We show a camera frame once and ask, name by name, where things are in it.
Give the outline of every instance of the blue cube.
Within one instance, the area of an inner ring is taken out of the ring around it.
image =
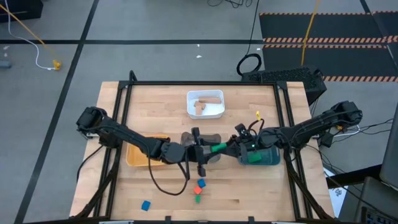
[[[200,188],[206,187],[205,180],[204,179],[199,179],[198,180],[198,185],[199,185]]]
[[[145,211],[148,211],[149,206],[150,206],[150,202],[144,201],[144,203],[142,203],[142,205],[141,205],[141,209],[145,210]]]

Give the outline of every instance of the wooden table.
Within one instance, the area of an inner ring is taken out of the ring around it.
[[[112,116],[117,82],[103,82],[97,107]],[[310,118],[302,83],[288,83],[289,96],[295,123]],[[190,90],[222,90],[225,112],[220,119],[192,120],[187,114],[186,94]],[[283,93],[280,91],[282,107]],[[237,134],[234,127],[248,126],[256,119],[256,111],[265,119],[266,126],[279,126],[275,96],[271,86],[133,86],[127,126],[141,134],[166,134],[172,141],[180,142],[181,134],[199,127],[201,134],[221,135],[227,141]],[[315,141],[309,145],[317,147]],[[98,147],[98,139],[88,141],[85,157]],[[104,150],[90,159],[81,170],[70,215],[77,214],[89,201],[100,179]],[[319,153],[307,147],[302,150],[303,168],[309,191],[325,211],[333,216],[328,187]],[[215,164],[205,166],[207,186],[202,199],[195,203],[193,188],[200,177],[195,164],[191,166],[191,180],[179,196],[160,192],[153,184],[147,167],[130,167],[126,164],[126,144],[122,151],[112,219],[115,220],[248,220],[294,221],[287,171],[284,160],[277,166],[242,166],[237,159],[221,156]],[[176,165],[154,167],[159,185],[171,192],[183,186],[183,175]],[[301,216],[305,217],[302,194],[297,188]],[[101,214],[104,214],[108,193],[104,193]],[[148,212],[141,210],[144,200],[152,202]]]

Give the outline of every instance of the yellow cable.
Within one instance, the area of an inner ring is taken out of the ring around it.
[[[49,47],[47,46],[43,40],[41,40],[39,37],[37,37],[27,26],[25,26],[25,24],[23,22],[21,22],[12,12],[8,11],[4,6],[2,6],[0,4],[0,7],[6,11],[10,16],[12,16],[16,21],[19,22],[19,24],[24,27],[30,34],[32,34],[32,36],[34,36],[47,50],[50,51],[50,53],[54,56],[54,58],[57,58],[57,54]],[[62,64],[62,61],[60,60],[60,62],[58,62],[57,60],[53,60],[54,63],[54,67],[56,70],[60,69],[60,66]]]
[[[313,12],[312,12],[310,24],[308,25],[307,33],[305,34],[303,52],[301,54],[301,65],[304,64],[305,47],[307,46],[307,38],[308,38],[308,35],[310,33],[310,30],[311,30],[313,18],[315,17],[315,14],[317,13],[318,6],[319,6],[320,2],[321,2],[321,0],[317,0],[317,4],[315,5],[315,9],[313,9]]]

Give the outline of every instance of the white container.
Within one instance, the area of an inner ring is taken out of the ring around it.
[[[217,97],[221,99],[221,103],[206,103],[205,109],[201,115],[196,115],[195,102],[199,97]],[[189,91],[187,93],[187,112],[192,119],[211,119],[220,118],[225,111],[224,94],[221,90],[198,90]]]

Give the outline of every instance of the white cable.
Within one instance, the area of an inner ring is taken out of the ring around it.
[[[8,8],[7,0],[4,0],[4,2],[6,3],[6,8],[7,8],[7,10],[10,12],[10,9]],[[7,14],[8,14],[8,33],[10,33],[10,35],[13,36],[13,37],[18,38],[18,39],[21,39],[21,40],[24,40],[24,41],[26,41],[26,42],[28,42],[28,43],[30,43],[30,44],[32,44],[33,46],[36,47],[36,50],[37,50],[36,65],[37,65],[39,68],[43,68],[43,69],[47,69],[47,70],[55,70],[54,67],[53,67],[53,68],[47,68],[47,67],[40,66],[40,65],[37,63],[37,60],[39,59],[39,53],[40,53],[40,52],[39,52],[39,48],[38,48],[37,45],[35,45],[34,43],[32,43],[31,41],[29,41],[29,40],[27,40],[27,39],[25,39],[25,38],[17,37],[17,36],[15,36],[14,34],[11,33],[11,16],[10,16],[9,13],[7,13]]]
[[[358,134],[361,131],[361,128],[359,127],[359,125],[356,125],[356,127],[358,128],[358,130],[356,132],[354,132],[354,133],[338,134],[335,137],[350,136],[350,135]]]

